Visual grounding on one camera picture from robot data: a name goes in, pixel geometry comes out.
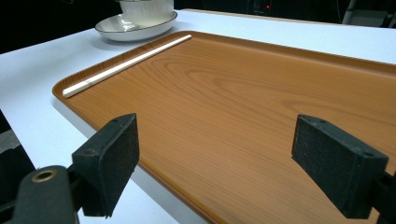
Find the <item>white dark-rimmed bowl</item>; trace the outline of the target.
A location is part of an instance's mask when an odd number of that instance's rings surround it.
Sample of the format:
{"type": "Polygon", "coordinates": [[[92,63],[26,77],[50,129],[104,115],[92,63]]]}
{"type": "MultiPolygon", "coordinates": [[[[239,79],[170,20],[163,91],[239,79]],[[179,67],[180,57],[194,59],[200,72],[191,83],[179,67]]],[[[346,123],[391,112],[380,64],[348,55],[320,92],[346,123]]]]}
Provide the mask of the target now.
{"type": "Polygon", "coordinates": [[[139,27],[150,27],[172,18],[174,0],[118,0],[124,18],[139,27]]]}

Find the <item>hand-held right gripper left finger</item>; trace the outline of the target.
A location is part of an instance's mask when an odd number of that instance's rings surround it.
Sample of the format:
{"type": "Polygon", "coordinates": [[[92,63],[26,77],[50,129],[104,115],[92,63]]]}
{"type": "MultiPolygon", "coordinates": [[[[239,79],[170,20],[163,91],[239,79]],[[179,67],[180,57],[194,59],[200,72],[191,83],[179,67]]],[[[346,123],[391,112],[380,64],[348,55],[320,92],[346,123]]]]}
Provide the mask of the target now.
{"type": "Polygon", "coordinates": [[[109,121],[72,154],[76,174],[89,187],[85,216],[112,216],[139,157],[135,113],[109,121]]]}

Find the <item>white dark-rimmed plate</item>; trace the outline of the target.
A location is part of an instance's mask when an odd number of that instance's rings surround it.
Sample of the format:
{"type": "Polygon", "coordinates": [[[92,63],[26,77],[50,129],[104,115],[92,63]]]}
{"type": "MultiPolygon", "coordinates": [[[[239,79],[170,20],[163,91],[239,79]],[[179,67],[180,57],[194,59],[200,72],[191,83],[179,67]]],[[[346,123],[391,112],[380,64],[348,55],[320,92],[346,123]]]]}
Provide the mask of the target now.
{"type": "Polygon", "coordinates": [[[163,23],[152,26],[137,26],[127,21],[122,14],[99,21],[94,29],[104,38],[128,42],[138,41],[161,35],[173,27],[177,19],[177,13],[174,11],[172,17],[163,23]]]}

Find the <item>black cabinet with red light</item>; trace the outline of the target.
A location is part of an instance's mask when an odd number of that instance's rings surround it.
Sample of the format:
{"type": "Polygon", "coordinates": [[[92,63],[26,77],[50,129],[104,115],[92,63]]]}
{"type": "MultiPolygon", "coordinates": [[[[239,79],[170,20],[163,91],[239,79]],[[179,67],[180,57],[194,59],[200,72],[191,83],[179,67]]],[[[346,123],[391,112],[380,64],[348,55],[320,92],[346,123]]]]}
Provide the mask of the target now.
{"type": "Polygon", "coordinates": [[[247,0],[247,14],[261,16],[275,16],[283,0],[247,0]]]}

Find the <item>white chopstick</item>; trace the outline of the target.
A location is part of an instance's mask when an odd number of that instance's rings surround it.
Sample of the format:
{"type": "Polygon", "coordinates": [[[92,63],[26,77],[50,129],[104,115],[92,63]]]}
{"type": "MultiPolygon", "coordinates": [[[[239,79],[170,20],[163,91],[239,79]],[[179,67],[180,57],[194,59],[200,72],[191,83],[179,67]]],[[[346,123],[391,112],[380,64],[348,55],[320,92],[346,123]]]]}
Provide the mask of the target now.
{"type": "Polygon", "coordinates": [[[149,52],[146,52],[146,53],[144,53],[142,55],[139,55],[139,56],[127,61],[127,62],[124,62],[124,63],[121,63],[121,64],[116,65],[114,67],[111,67],[111,68],[107,69],[106,71],[101,72],[101,73],[99,73],[99,74],[97,74],[97,75],[95,75],[93,77],[89,77],[89,78],[87,78],[87,79],[85,79],[83,81],[80,81],[79,83],[64,89],[63,90],[63,97],[70,98],[70,97],[72,97],[72,96],[74,96],[74,95],[76,95],[76,94],[78,94],[78,93],[80,93],[82,91],[87,90],[91,86],[94,86],[94,85],[96,85],[96,84],[98,84],[98,83],[100,83],[100,82],[102,82],[102,81],[104,81],[104,80],[106,80],[106,79],[108,79],[110,77],[115,76],[117,73],[119,73],[119,72],[121,72],[123,70],[126,70],[127,68],[130,68],[133,65],[141,63],[141,62],[145,61],[146,59],[148,59],[148,58],[150,58],[150,57],[152,57],[154,55],[157,55],[157,54],[159,54],[159,53],[161,53],[161,52],[163,52],[163,51],[165,51],[167,49],[170,49],[170,48],[172,48],[172,47],[174,47],[174,46],[176,46],[176,45],[178,45],[178,44],[180,44],[180,43],[182,43],[184,41],[187,41],[189,39],[191,39],[191,35],[182,36],[179,39],[176,39],[176,40],[174,40],[172,42],[169,42],[169,43],[167,43],[165,45],[162,45],[162,46],[160,46],[160,47],[158,47],[156,49],[153,49],[153,50],[151,50],[149,52]]]}
{"type": "Polygon", "coordinates": [[[127,68],[142,63],[150,57],[158,55],[168,49],[175,47],[183,42],[192,39],[192,35],[183,35],[167,43],[160,44],[154,49],[147,50],[146,52],[136,53],[135,55],[121,55],[119,58],[113,57],[109,60],[105,60],[102,63],[98,63],[92,66],[90,69],[90,74],[87,75],[82,81],[84,86],[91,86],[99,83],[106,78],[112,77],[117,73],[126,70],[127,68]]]}

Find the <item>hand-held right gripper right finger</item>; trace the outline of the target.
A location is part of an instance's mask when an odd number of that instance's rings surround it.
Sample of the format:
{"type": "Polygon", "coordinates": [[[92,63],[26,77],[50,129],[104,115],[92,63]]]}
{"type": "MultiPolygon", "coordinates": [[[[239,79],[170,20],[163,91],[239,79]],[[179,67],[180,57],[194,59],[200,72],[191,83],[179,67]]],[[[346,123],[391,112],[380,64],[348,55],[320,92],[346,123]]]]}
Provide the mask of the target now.
{"type": "Polygon", "coordinates": [[[389,157],[324,119],[297,117],[291,157],[347,218],[389,218],[389,157]]]}

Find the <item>brown wood-grain tray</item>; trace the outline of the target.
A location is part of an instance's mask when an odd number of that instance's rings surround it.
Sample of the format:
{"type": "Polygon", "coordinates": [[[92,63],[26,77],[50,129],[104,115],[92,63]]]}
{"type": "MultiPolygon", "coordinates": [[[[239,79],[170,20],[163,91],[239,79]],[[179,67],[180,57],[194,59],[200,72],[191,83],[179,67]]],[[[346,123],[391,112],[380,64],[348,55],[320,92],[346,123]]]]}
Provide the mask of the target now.
{"type": "Polygon", "coordinates": [[[331,122],[395,172],[396,65],[193,31],[121,55],[183,35],[65,104],[95,129],[135,113],[141,167],[210,222],[353,224],[292,159],[296,120],[331,122]]]}

